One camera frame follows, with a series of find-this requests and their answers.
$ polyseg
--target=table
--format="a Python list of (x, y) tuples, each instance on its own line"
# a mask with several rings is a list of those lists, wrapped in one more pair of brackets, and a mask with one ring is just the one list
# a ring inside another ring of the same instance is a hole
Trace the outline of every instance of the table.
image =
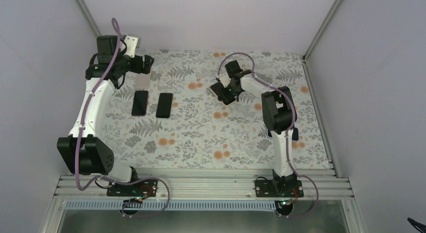
[[(115, 158), (140, 168), (272, 169), (272, 140), (262, 121), (262, 104), (243, 92), (240, 102), (227, 106), (209, 87), (216, 82), (220, 62), (230, 51), (138, 51), (155, 58), (151, 70), (148, 110), (131, 116), (135, 79), (127, 73), (106, 109), (101, 139)], [(274, 86), (291, 90), (298, 119), (299, 141), (292, 142), (297, 169), (328, 169), (329, 162), (316, 120), (300, 55), (249, 52), (256, 74)], [(234, 56), (243, 69), (251, 61)], [(173, 88), (159, 90), (162, 74), (172, 76)], [(158, 96), (173, 92), (169, 119), (155, 118)]]

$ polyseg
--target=white panel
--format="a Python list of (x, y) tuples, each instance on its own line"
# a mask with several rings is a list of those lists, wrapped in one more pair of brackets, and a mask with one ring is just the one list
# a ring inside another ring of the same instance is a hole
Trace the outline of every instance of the white panel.
[(39, 232), (95, 40), (74, 0), (0, 0), (0, 21), (0, 232)]
[(84, 0), (102, 34), (141, 36), (149, 49), (304, 54), (334, 0)]
[(426, 224), (426, 0), (343, 0), (309, 59), (367, 232)]

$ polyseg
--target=orange flower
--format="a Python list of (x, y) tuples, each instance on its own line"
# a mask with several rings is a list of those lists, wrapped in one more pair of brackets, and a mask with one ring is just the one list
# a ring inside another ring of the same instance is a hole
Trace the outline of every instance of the orange flower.
[(215, 119), (220, 119), (222, 117), (222, 114), (217, 111), (213, 114), (213, 117), (215, 117)]
[(256, 109), (257, 111), (262, 110), (262, 104), (260, 104), (260, 103), (254, 104), (254, 109)]
[(158, 140), (158, 144), (161, 146), (167, 145), (167, 139), (160, 138), (160, 140)]
[(191, 90), (194, 90), (197, 87), (197, 85), (193, 82), (191, 82), (190, 84), (188, 84), (188, 88)]
[(297, 144), (297, 142), (295, 142), (295, 141), (291, 142), (291, 148), (297, 149), (298, 147), (299, 147), (299, 145)]
[(213, 156), (214, 156), (215, 159), (221, 159), (222, 158), (222, 152), (221, 151), (216, 151), (213, 154)]
[(300, 91), (303, 93), (308, 93), (309, 92), (309, 88), (307, 86), (301, 86), (300, 87)]

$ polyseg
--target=black mounting plate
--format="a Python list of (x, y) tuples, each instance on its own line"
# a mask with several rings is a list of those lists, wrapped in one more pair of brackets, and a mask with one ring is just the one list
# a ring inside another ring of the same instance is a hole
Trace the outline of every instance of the black mounting plate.
[(299, 190), (299, 187), (302, 186), (302, 182), (298, 180), (296, 184), (292, 187), (287, 187), (281, 190), (281, 193), (277, 193), (274, 189), (274, 186), (272, 185), (272, 180), (264, 180), (264, 179), (257, 179), (255, 181), (255, 190), (256, 190), (256, 197), (259, 198), (272, 198), (272, 197), (289, 197), (289, 198), (295, 198), (294, 192), (292, 189), (296, 190), (297, 197), (301, 198), (304, 196), (303, 194), (303, 188), (302, 190)]
[(147, 179), (141, 181), (134, 185), (121, 185), (121, 184), (112, 184), (108, 185), (108, 191), (106, 192), (107, 196), (124, 196), (124, 197), (138, 197), (144, 196), (148, 193), (146, 187), (142, 187), (144, 185), (149, 186), (152, 191), (149, 197), (155, 197), (157, 194), (158, 180), (156, 179)]

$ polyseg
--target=phone screen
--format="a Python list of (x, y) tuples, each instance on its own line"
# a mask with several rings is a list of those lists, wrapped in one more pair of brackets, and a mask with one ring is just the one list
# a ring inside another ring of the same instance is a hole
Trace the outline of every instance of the phone screen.
[(160, 93), (158, 97), (157, 118), (168, 119), (170, 117), (170, 110), (172, 108), (172, 93)]
[(135, 91), (132, 116), (145, 116), (148, 104), (148, 91)]

